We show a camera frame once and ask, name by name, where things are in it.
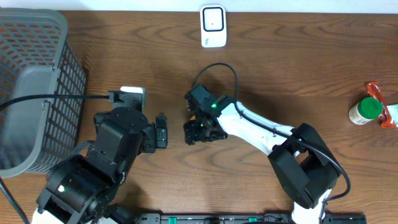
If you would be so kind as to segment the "green tissue pack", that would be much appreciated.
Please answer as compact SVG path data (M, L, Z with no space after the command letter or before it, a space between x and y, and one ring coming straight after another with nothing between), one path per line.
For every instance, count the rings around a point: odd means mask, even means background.
M398 128L398 104L395 105L387 105L387 109L389 110L390 116Z

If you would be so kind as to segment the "orange chocolate bar wrapper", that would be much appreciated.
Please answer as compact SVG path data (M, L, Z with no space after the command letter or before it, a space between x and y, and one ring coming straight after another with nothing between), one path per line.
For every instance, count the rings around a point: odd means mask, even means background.
M379 86L379 82L368 82L365 85L366 91L368 92L370 97L375 98L378 102L380 102L382 106L382 112L379 115L379 121L382 128L394 128L397 129L396 122L393 120L392 115L387 108L387 104L384 100L384 97L381 93L381 89Z

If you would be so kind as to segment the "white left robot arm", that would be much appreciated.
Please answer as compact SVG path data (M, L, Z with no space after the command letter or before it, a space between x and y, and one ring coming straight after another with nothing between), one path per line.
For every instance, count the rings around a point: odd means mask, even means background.
M167 147L167 118L149 123L138 109L120 106L97 113L95 141L50 169L37 199L33 223L135 223L128 209L113 204L136 157Z

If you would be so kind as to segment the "green cap bottle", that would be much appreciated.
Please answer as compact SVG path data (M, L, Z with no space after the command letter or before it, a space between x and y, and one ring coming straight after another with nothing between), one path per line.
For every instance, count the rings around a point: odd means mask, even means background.
M382 112L382 106L373 97L367 97L355 104L348 112L349 119L356 125L364 125L376 118Z

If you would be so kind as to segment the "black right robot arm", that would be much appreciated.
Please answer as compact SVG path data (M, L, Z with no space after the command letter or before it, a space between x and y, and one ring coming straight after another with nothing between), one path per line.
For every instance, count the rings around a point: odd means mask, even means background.
M247 109L235 98L187 93L194 118L184 124L185 142L212 142L239 137L262 151L285 193L294 201L294 223L323 223L331 190L346 172L323 139L308 124L275 123Z

